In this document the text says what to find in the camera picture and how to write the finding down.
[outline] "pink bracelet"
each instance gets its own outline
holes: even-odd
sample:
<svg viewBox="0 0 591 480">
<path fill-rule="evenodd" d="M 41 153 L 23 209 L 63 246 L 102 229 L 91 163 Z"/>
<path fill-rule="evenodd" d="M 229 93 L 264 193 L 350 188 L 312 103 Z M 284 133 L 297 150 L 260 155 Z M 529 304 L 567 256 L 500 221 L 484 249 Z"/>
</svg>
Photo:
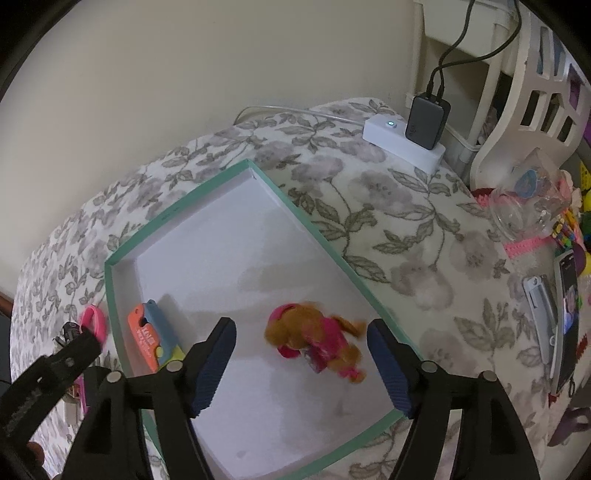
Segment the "pink bracelet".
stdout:
<svg viewBox="0 0 591 480">
<path fill-rule="evenodd" d="M 89 305 L 80 316 L 80 331 L 82 331 L 82 327 L 88 328 L 102 346 L 107 340 L 106 323 L 105 315 L 101 309 L 94 305 Z"/>
</svg>

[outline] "phone screen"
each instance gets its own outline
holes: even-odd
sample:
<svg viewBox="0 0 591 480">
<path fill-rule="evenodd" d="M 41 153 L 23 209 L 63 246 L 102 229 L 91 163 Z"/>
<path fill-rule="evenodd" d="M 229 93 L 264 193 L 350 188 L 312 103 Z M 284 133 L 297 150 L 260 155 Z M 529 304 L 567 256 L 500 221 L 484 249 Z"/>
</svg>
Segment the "phone screen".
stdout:
<svg viewBox="0 0 591 480">
<path fill-rule="evenodd" d="M 574 266 L 574 256 L 569 255 L 560 261 L 562 274 L 562 299 L 558 307 L 562 308 L 564 316 L 564 340 L 562 348 L 562 363 L 558 377 L 558 389 L 570 379 L 577 363 L 577 345 L 579 344 L 579 289 L 577 288 L 577 272 Z"/>
</svg>

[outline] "bed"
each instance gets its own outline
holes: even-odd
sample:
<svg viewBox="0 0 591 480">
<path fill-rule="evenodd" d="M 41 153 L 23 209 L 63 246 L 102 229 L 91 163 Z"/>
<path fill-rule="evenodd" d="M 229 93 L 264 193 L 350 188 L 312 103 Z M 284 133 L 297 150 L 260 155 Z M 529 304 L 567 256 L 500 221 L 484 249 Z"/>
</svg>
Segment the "bed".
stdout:
<svg viewBox="0 0 591 480">
<path fill-rule="evenodd" d="M 395 114 L 374 98 L 314 110 L 356 121 Z M 191 140 L 106 187 L 56 227 L 20 274 L 12 377 L 51 354 L 53 337 L 86 305 L 106 312 L 103 265 L 112 251 L 195 185 L 245 158 L 311 217 L 426 358 L 454 374 L 497 373 L 541 464 L 551 433 L 548 381 L 521 275 L 488 214 L 445 164 L 428 176 L 362 140 L 360 127 L 317 115 L 284 112 Z M 120 367 L 110 335 L 100 361 Z M 387 478 L 409 426 L 395 423 L 316 476 Z M 452 415 L 439 478 L 449 474 L 458 431 Z M 35 434 L 50 474 L 61 471 L 75 434 L 55 410 Z M 148 444 L 155 478 L 167 478 Z"/>
</svg>

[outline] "white electrical outlet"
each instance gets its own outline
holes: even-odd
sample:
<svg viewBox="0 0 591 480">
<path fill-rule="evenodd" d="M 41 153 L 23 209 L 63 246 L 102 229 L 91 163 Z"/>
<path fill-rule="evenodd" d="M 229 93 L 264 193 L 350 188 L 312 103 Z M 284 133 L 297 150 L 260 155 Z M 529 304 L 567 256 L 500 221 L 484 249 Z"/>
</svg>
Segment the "white electrical outlet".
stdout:
<svg viewBox="0 0 591 480">
<path fill-rule="evenodd" d="M 379 113 L 365 121 L 363 139 L 393 153 L 429 175 L 435 173 L 445 153 L 445 147 L 438 143 L 433 150 L 427 150 L 411 142 L 404 135 L 406 126 L 406 122 L 399 117 Z"/>
</svg>

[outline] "plush toy dog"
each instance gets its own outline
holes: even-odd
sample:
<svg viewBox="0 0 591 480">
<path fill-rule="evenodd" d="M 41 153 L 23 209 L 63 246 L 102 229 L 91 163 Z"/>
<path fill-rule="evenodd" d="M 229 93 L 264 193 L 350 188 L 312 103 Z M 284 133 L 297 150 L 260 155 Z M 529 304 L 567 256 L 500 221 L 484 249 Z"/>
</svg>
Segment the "plush toy dog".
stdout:
<svg viewBox="0 0 591 480">
<path fill-rule="evenodd" d="M 317 371 L 328 367 L 351 383 L 360 383 L 365 378 L 365 372 L 357 368 L 361 351 L 343 332 L 360 338 L 365 322 L 349 322 L 338 315 L 325 317 L 313 303 L 288 303 L 271 313 L 265 339 L 285 358 L 300 356 L 306 349 Z"/>
</svg>

